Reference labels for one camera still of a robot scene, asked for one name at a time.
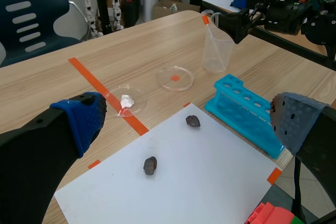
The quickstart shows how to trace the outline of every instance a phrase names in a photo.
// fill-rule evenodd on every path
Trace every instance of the petri dish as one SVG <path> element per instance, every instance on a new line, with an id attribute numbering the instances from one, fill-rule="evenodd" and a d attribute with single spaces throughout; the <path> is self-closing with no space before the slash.
<path id="1" fill-rule="evenodd" d="M 135 115 L 139 113 L 141 110 L 146 108 L 147 105 L 147 97 L 146 95 L 139 89 L 133 88 L 129 86 L 128 84 L 119 85 L 117 87 L 114 87 L 110 90 L 110 94 L 107 95 L 106 99 L 109 95 L 113 95 L 118 101 L 120 106 L 120 100 L 121 96 L 123 94 L 129 95 L 133 101 L 134 105 L 130 108 L 122 109 L 121 107 L 118 109 L 118 111 L 115 108 L 113 109 L 113 115 L 118 117 L 128 117 Z"/>
<path id="2" fill-rule="evenodd" d="M 156 74 L 157 83 L 169 91 L 183 91 L 190 88 L 194 82 L 193 74 L 179 66 L 161 69 Z"/>

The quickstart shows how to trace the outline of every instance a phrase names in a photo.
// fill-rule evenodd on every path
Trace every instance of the red object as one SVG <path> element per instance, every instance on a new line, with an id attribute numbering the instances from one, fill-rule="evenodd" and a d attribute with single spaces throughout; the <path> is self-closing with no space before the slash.
<path id="1" fill-rule="evenodd" d="M 271 185 L 273 185 L 280 175 L 281 175 L 281 170 L 275 167 L 271 175 L 269 175 L 267 181 Z"/>
<path id="2" fill-rule="evenodd" d="M 94 168 L 96 165 L 100 164 L 100 160 L 97 159 L 96 161 L 94 161 L 91 165 L 88 166 L 89 169 Z"/>
<path id="3" fill-rule="evenodd" d="M 178 80 L 180 80 L 180 78 L 181 78 L 181 77 L 179 77 L 179 76 L 176 75 L 176 74 L 175 74 L 174 76 L 171 76 L 171 77 L 170 77 L 170 79 L 171 79 L 172 81 L 178 81 Z"/>
<path id="4" fill-rule="evenodd" d="M 207 24 L 209 24 L 209 19 L 208 19 L 208 16 L 206 16 L 206 15 L 203 15 L 203 16 L 202 16 L 202 19 L 203 19 L 204 25 L 207 25 Z"/>
<path id="5" fill-rule="evenodd" d="M 250 215 L 245 224 L 291 224 L 294 214 L 271 203 L 261 203 Z"/>

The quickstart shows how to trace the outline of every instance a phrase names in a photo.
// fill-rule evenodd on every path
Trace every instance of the pink object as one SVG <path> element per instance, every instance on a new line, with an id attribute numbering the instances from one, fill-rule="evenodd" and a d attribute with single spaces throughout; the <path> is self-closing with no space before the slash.
<path id="1" fill-rule="evenodd" d="M 294 217 L 287 209 L 274 207 L 271 203 L 261 203 L 245 224 L 291 224 Z"/>

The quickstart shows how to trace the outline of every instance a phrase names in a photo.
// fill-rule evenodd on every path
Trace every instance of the blue test tube rack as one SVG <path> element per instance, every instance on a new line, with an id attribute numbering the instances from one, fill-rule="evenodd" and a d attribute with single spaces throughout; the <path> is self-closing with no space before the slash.
<path id="1" fill-rule="evenodd" d="M 283 145 L 277 140 L 270 124 L 270 103 L 244 88 L 244 83 L 231 74 L 215 83 L 216 95 L 205 105 L 241 135 L 278 158 Z"/>

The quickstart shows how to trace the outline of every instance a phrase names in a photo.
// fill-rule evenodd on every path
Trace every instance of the white tissue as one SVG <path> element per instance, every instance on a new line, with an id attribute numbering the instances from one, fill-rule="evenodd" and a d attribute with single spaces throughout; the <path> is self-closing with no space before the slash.
<path id="1" fill-rule="evenodd" d="M 129 95 L 123 94 L 121 96 L 120 105 L 122 109 L 130 108 L 134 105 L 134 101 Z"/>

